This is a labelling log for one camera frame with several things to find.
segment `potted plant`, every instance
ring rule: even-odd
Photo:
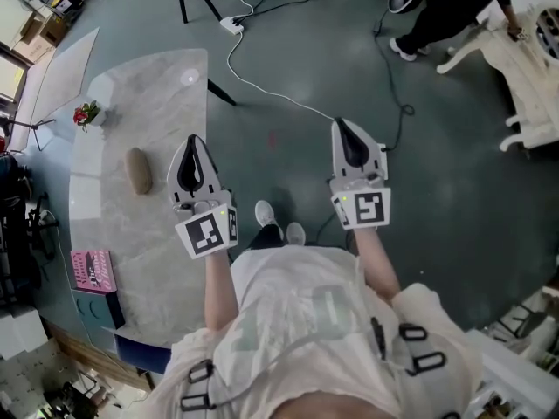
[[[100,126],[107,119],[107,115],[97,105],[97,101],[79,106],[73,114],[73,122],[87,132],[87,125]]]

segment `power strip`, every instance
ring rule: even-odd
[[[221,22],[219,22],[221,26],[223,26],[228,32],[232,34],[240,34],[245,30],[245,27],[242,24],[234,24],[233,17],[226,17]]]

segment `green floor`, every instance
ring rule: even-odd
[[[238,0],[213,1],[224,16],[245,12]],[[286,1],[269,0],[262,9]],[[397,108],[371,35],[385,2],[316,0],[247,19],[232,63],[265,89],[352,120],[391,143]],[[238,38],[220,27],[202,0],[188,1],[187,11],[191,22],[184,25],[177,0],[90,0],[60,50],[100,26],[86,90],[99,73],[132,58],[207,49],[210,78],[239,103],[228,106],[210,95],[207,127],[222,182],[238,204],[241,243],[235,253],[257,231],[253,206],[260,198],[273,203],[282,224],[301,222],[314,240],[333,212],[325,183],[332,172],[329,120],[236,80],[225,60]],[[409,30],[416,15],[388,17],[381,47],[387,49],[390,35]],[[530,161],[514,148],[500,152],[510,130],[497,73],[477,53],[438,76],[435,65],[448,45],[434,45],[429,58],[414,64],[387,52],[401,100],[416,115],[404,121],[400,146],[389,156],[391,224],[380,234],[403,284],[420,281],[437,290],[450,315],[468,328],[495,319],[554,273],[559,162]],[[67,114],[58,119],[51,146],[29,163],[67,227],[74,126]],[[344,244],[336,221],[320,242]],[[63,243],[69,249],[64,231]],[[37,294],[39,310],[83,335],[69,294],[60,288],[60,261],[47,270],[52,282]],[[90,333],[110,347],[108,334]]]

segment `gray marble tabletop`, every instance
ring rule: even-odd
[[[192,261],[175,232],[166,177],[188,135],[205,138],[205,50],[145,56],[95,78],[87,100],[107,109],[100,127],[76,135],[70,178],[73,250],[110,251],[130,339],[170,347],[204,323],[204,262]],[[153,188],[137,196],[124,154],[147,157]]]

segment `blue chair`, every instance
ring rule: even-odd
[[[170,349],[146,345],[125,339],[120,335],[114,336],[114,344],[119,359],[144,371],[164,374],[167,363],[171,359]]]

